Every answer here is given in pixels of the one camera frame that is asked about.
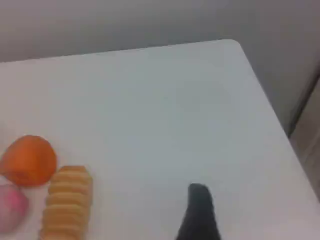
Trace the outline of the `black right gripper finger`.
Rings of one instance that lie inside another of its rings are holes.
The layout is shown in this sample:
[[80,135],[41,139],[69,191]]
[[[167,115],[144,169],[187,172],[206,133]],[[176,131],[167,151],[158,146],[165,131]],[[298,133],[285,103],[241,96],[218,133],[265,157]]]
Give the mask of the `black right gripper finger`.
[[177,240],[221,240],[213,197],[204,184],[188,187],[188,204],[177,233]]

